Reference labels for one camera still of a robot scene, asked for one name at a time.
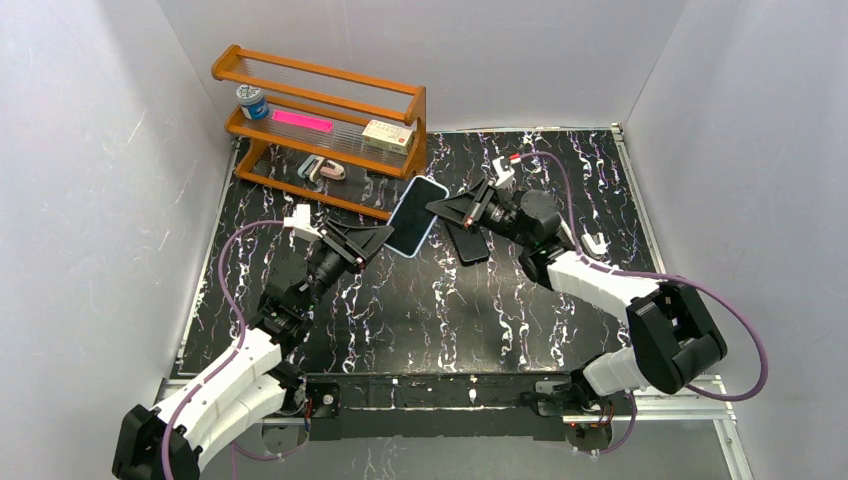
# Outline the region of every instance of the blue smartphone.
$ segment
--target blue smartphone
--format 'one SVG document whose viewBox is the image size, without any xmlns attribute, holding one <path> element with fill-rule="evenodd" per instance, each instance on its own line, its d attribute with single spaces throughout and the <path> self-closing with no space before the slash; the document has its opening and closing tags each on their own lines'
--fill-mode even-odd
<svg viewBox="0 0 848 480">
<path fill-rule="evenodd" d="M 414 177 L 389 217 L 389 225 L 395 231 L 385 245 L 406 258 L 417 255 L 436 223 L 436 215 L 427 210 L 427 204 L 449 195 L 444 185 L 427 177 Z"/>
</svg>

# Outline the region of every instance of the white cable connector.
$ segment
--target white cable connector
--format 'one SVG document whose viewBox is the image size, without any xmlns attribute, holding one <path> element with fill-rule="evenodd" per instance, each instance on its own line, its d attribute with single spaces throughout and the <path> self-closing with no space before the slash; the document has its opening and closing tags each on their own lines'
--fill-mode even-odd
<svg viewBox="0 0 848 480">
<path fill-rule="evenodd" d="M 492 160 L 492 165 L 495 167 L 495 188 L 507 188 L 512 185 L 515 180 L 515 170 L 512 168 L 512 162 L 503 156 Z"/>
<path fill-rule="evenodd" d="M 308 203 L 300 203 L 294 207 L 294 215 L 283 219 L 286 227 L 294 230 L 298 238 L 314 242 L 321 234 L 312 226 L 312 213 Z"/>
<path fill-rule="evenodd" d="M 592 258 L 598 259 L 607 253 L 609 242 L 604 236 L 604 232 L 599 232 L 597 235 L 584 233 L 580 237 L 580 240 L 583 242 L 583 248 L 588 251 L 589 256 Z"/>
</svg>

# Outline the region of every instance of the gray object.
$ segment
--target gray object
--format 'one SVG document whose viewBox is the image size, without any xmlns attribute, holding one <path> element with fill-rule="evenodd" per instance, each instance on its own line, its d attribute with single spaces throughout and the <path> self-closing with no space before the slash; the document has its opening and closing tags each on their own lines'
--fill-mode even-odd
<svg viewBox="0 0 848 480">
<path fill-rule="evenodd" d="M 734 406 L 756 478 L 848 466 L 846 24 L 839 1 L 692 1 L 625 124 L 668 270 L 728 295 L 768 348 L 765 390 Z M 756 354 L 716 322 L 741 392 Z"/>
<path fill-rule="evenodd" d="M 300 430 L 266 427 L 262 437 L 270 451 L 287 452 L 297 445 Z M 257 427 L 242 435 L 239 444 L 250 452 L 265 453 Z M 239 478 L 256 480 L 731 479 L 710 421 L 642 422 L 627 448 L 598 460 L 572 453 L 565 442 L 530 438 L 390 437 L 309 442 L 284 462 L 241 456 L 236 462 Z M 230 465 L 229 455 L 218 455 L 201 480 L 230 480 Z"/>
<path fill-rule="evenodd" d="M 106 480 L 170 371 L 229 136 L 154 0 L 0 10 L 0 477 Z"/>
</svg>

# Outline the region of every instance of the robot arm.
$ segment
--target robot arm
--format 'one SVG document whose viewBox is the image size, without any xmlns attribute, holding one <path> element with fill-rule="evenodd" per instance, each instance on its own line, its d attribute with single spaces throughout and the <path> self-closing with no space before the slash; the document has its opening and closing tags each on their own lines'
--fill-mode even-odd
<svg viewBox="0 0 848 480">
<path fill-rule="evenodd" d="M 345 272 L 363 270 L 393 231 L 388 226 L 349 227 L 332 221 L 316 230 L 309 225 L 307 205 L 298 205 L 286 225 L 318 244 L 304 261 L 306 275 L 286 271 L 269 279 L 240 349 L 230 346 L 183 389 L 151 409 L 137 405 L 127 413 L 112 464 L 115 477 L 164 478 L 160 451 L 165 427 L 190 392 L 197 390 L 168 443 L 171 469 L 179 480 L 199 478 L 216 453 L 250 425 L 279 411 L 286 392 L 301 383 L 300 373 L 284 359 L 312 327 L 307 312 Z M 234 351 L 233 360 L 223 366 Z"/>
<path fill-rule="evenodd" d="M 454 225 L 484 228 L 521 245 L 519 263 L 530 280 L 581 298 L 629 326 L 631 347 L 602 354 L 571 373 L 569 403 L 586 408 L 600 397 L 648 386 L 674 394 L 724 358 L 727 346 L 695 289 L 616 275 L 612 267 L 581 256 L 575 232 L 564 227 L 550 194 L 506 190 L 514 176 L 511 163 L 495 159 L 497 179 L 480 180 L 427 209 Z M 588 235 L 581 241 L 599 258 L 599 242 Z"/>
</svg>

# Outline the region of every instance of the orange wooden frame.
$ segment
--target orange wooden frame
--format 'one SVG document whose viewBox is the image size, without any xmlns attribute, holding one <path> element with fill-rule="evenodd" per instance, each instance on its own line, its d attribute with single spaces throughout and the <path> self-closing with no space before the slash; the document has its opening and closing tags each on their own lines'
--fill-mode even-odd
<svg viewBox="0 0 848 480">
<path fill-rule="evenodd" d="M 406 111 L 400 112 L 396 110 L 369 105 L 362 102 L 348 100 L 333 95 L 328 95 L 325 93 L 319 93 L 304 88 L 293 87 L 291 85 L 285 85 L 272 80 L 237 73 L 235 70 L 240 64 L 240 62 L 242 62 L 244 59 L 253 59 L 272 65 L 293 68 L 296 70 L 314 73 L 325 77 L 336 78 L 339 80 L 368 85 L 383 90 L 390 90 L 397 93 L 403 93 L 406 95 L 410 95 L 411 99 Z M 236 169 L 236 175 L 239 178 L 257 182 L 263 185 L 268 185 L 273 188 L 285 190 L 296 195 L 301 195 L 306 198 L 312 198 L 314 200 L 325 202 L 330 205 L 335 205 L 341 208 L 346 208 L 348 210 L 353 210 L 355 212 L 363 213 L 372 217 L 387 220 L 389 216 L 388 212 L 384 212 L 382 210 L 377 210 L 374 208 L 363 207 L 361 205 L 356 205 L 354 203 L 348 202 L 346 200 L 330 197 L 328 195 L 313 192 L 311 190 L 297 187 L 295 185 L 291 185 L 288 183 L 280 182 L 278 180 L 273 180 L 270 178 L 263 177 L 261 175 L 254 174 L 252 173 L 253 166 L 259 160 L 259 156 L 261 155 L 262 151 L 264 151 L 264 149 L 267 147 L 267 144 L 275 143 L 278 145 L 283 145 L 297 150 L 309 152 L 315 155 L 321 155 L 327 158 L 332 158 L 333 160 L 349 163 L 351 165 L 357 165 L 368 170 L 372 170 L 375 172 L 382 173 L 384 175 L 390 175 L 397 178 L 409 178 L 415 174 L 423 173 L 427 169 L 427 91 L 424 87 L 406 85 L 402 83 L 392 82 L 389 80 L 383 80 L 380 78 L 369 77 L 367 75 L 348 72 L 345 70 L 338 70 L 335 68 L 324 67 L 321 65 L 314 65 L 311 63 L 301 62 L 299 60 L 278 57 L 275 55 L 269 55 L 267 53 L 256 52 L 253 50 L 246 50 L 239 47 L 238 45 L 231 45 L 218 58 L 218 60 L 215 61 L 212 66 L 212 77 L 214 77 L 216 80 L 229 80 L 238 83 L 256 85 L 266 90 L 283 93 L 292 97 L 304 98 L 313 102 L 319 102 L 324 103 L 326 105 L 341 107 L 352 112 L 364 113 L 369 117 L 380 117 L 396 122 L 402 122 L 404 125 L 407 125 L 409 127 L 412 127 L 413 125 L 415 126 L 414 128 L 416 134 L 415 139 L 412 143 L 412 148 L 409 154 L 407 155 L 406 161 L 404 162 L 403 166 L 397 167 L 368 158 L 337 152 L 332 149 L 323 148 L 316 145 L 310 145 L 308 143 L 304 143 L 298 140 L 274 135 L 269 132 L 263 132 L 257 129 L 244 127 L 244 114 L 242 113 L 240 108 L 236 108 L 233 111 L 232 115 L 230 115 L 230 117 L 227 119 L 227 131 L 234 134 L 250 137 L 253 140 L 253 145 L 251 146 L 250 151 Z M 287 98 L 268 96 L 268 102 L 292 110 L 299 110 L 302 112 L 311 113 L 313 115 L 320 115 L 322 117 L 332 118 L 354 125 L 365 126 L 370 120 L 370 118 L 367 118 L 365 116 L 358 116 L 346 112 L 338 112 L 335 110 L 321 108 L 320 106 L 297 102 Z"/>
</svg>

